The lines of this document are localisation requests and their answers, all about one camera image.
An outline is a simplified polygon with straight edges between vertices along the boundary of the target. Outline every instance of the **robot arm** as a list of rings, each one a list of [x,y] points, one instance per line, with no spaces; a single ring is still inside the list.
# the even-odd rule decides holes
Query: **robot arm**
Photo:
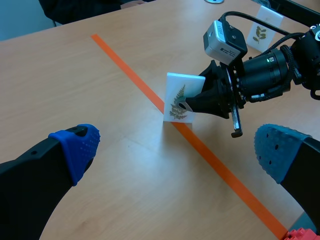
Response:
[[[257,22],[285,35],[266,52],[243,62],[247,54],[242,32],[231,26],[227,16],[238,16]],[[295,39],[291,47],[282,45]],[[247,102],[256,103],[280,97],[290,90],[291,81],[310,90],[315,100],[320,100],[320,25],[306,33],[289,33],[241,12],[226,12],[209,27],[203,36],[207,55],[212,61],[200,75],[205,76],[202,92],[176,102],[177,106],[196,113],[207,113],[229,118],[232,115],[233,138],[242,136],[239,109]]]
[[[99,131],[82,124],[0,164],[0,238],[38,240],[57,204],[90,167],[99,141]]]

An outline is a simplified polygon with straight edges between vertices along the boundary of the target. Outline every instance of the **textured rubber pad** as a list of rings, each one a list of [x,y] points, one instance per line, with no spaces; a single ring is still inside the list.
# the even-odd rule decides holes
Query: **textured rubber pad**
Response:
[[[274,124],[263,125],[256,131],[256,157],[277,184],[284,180],[301,144],[308,137],[311,136]]]

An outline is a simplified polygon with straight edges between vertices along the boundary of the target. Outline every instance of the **orange tape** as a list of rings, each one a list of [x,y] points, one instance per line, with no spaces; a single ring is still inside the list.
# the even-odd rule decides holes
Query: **orange tape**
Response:
[[[109,47],[97,34],[91,36],[99,47],[114,61],[115,64],[131,79],[146,97],[164,113],[165,103],[161,98]],[[211,165],[216,173],[255,213],[255,215],[278,238],[283,239],[287,229],[272,215],[271,212],[248,190],[248,188],[213,154],[213,152],[184,123],[172,123],[194,149]]]

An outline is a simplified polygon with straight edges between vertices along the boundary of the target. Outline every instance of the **white card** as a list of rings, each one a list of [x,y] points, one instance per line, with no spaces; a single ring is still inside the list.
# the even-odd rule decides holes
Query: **white card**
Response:
[[[164,122],[192,123],[195,113],[180,109],[175,101],[180,98],[192,98],[200,94],[206,78],[168,72],[166,75],[166,93],[164,100]]]
[[[256,18],[278,28],[280,27],[284,16],[265,6],[261,6]],[[272,42],[272,39],[275,37],[275,34],[275,31],[254,22],[246,43],[248,46],[263,53],[269,48],[269,45]]]

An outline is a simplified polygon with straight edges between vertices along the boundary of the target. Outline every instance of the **black cable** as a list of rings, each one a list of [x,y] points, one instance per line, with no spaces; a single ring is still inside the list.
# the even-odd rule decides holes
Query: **black cable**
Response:
[[[264,51],[260,55],[256,56],[255,58],[262,56],[262,55],[269,54],[271,52],[271,50],[276,49],[280,44],[284,43],[285,41],[287,41],[289,39],[301,38],[304,35],[305,35],[305,33],[302,33],[302,32],[290,33],[289,35],[281,38],[279,41],[277,41],[275,44],[273,44],[269,49],[267,49],[266,51]]]
[[[242,13],[242,12],[239,12],[239,11],[227,11],[221,16],[220,20],[222,22],[223,21],[225,22],[227,16],[237,16],[237,17],[240,17],[240,18],[251,20],[251,21],[253,21],[253,22],[257,23],[257,24],[260,24],[260,25],[262,25],[262,26],[264,26],[264,27],[266,27],[268,29],[271,29],[271,30],[273,30],[273,31],[275,31],[277,33],[280,33],[282,35],[285,35],[285,36],[290,34],[290,32],[282,30],[282,29],[280,29],[280,28],[278,28],[276,26],[273,26],[273,25],[271,25],[271,24],[269,24],[269,23],[267,23],[265,21],[262,21],[262,20],[260,20],[260,19],[258,19],[256,17],[254,17],[254,16],[250,16],[248,14],[245,14],[245,13]]]

